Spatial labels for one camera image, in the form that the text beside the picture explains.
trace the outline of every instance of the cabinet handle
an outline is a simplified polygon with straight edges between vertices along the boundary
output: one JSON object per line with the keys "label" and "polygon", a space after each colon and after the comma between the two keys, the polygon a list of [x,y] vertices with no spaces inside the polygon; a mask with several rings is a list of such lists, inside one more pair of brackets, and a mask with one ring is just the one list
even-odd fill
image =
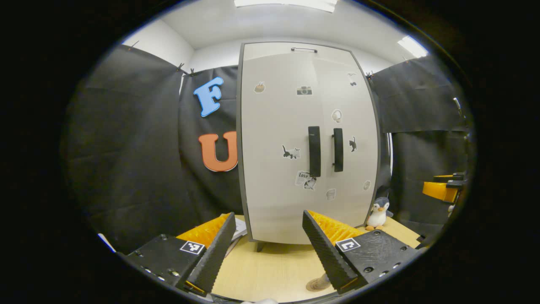
{"label": "cabinet handle", "polygon": [[309,48],[291,48],[291,51],[294,51],[295,49],[302,49],[302,50],[310,50],[310,51],[314,51],[314,52],[317,52],[317,50],[315,49],[309,49]]}
{"label": "cabinet handle", "polygon": [[334,128],[334,172],[343,171],[343,130]]}
{"label": "cabinet handle", "polygon": [[309,175],[321,176],[321,133],[319,126],[307,127],[309,138]]}

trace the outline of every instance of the white cabinet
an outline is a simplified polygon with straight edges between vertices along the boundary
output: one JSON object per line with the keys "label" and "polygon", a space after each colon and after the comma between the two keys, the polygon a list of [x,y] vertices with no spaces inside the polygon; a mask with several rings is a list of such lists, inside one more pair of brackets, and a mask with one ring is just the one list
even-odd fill
{"label": "white cabinet", "polygon": [[309,244],[305,209],[363,225],[374,200],[379,132],[352,53],[306,43],[243,44],[238,85],[240,185],[250,240]]}

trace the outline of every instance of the letter u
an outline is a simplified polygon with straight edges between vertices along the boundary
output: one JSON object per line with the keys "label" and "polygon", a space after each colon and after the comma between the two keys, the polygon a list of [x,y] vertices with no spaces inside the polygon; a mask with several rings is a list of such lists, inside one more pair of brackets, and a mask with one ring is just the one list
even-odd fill
{"label": "letter u", "polygon": [[218,161],[215,156],[215,142],[218,138],[217,134],[205,134],[199,136],[202,150],[202,162],[210,171],[230,171],[238,164],[236,131],[230,131],[223,134],[223,138],[227,140],[227,149],[229,151],[229,158],[224,162]]}

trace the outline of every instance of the wooden table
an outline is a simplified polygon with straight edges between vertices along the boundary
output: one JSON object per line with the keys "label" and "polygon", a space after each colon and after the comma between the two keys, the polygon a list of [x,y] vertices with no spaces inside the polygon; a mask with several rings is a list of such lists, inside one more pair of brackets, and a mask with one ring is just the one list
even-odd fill
{"label": "wooden table", "polygon": [[[236,217],[244,220],[243,215]],[[420,244],[418,234],[390,217],[383,226],[383,231],[411,247]],[[307,282],[325,273],[313,246],[266,243],[261,252],[256,252],[256,246],[247,236],[241,237],[223,260],[213,294],[250,302],[267,298],[292,302],[335,291],[332,286],[318,292],[306,289]]]}

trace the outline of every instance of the white wall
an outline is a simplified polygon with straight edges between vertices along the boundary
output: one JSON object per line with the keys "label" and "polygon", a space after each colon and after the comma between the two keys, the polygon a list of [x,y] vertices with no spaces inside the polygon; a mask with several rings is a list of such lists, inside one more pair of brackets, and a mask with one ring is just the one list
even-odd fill
{"label": "white wall", "polygon": [[367,72],[378,72],[382,69],[394,65],[394,63],[377,57],[371,53],[355,49],[343,44],[337,44],[330,41],[323,41],[318,39],[307,39],[297,37],[262,37],[262,38],[249,38],[235,41],[228,41],[225,43],[210,45],[209,47],[195,50],[190,60],[191,68],[195,71],[201,71],[206,69],[212,69],[217,67],[225,67],[228,65],[238,64],[240,57],[240,44],[247,42],[264,42],[264,41],[295,41],[305,43],[324,44],[333,47],[347,49],[353,52],[356,60],[360,63],[362,70]]}
{"label": "white wall", "polygon": [[191,45],[168,24],[158,19],[132,34],[122,44],[132,46],[166,60],[176,67],[184,63],[182,69],[190,71]]}

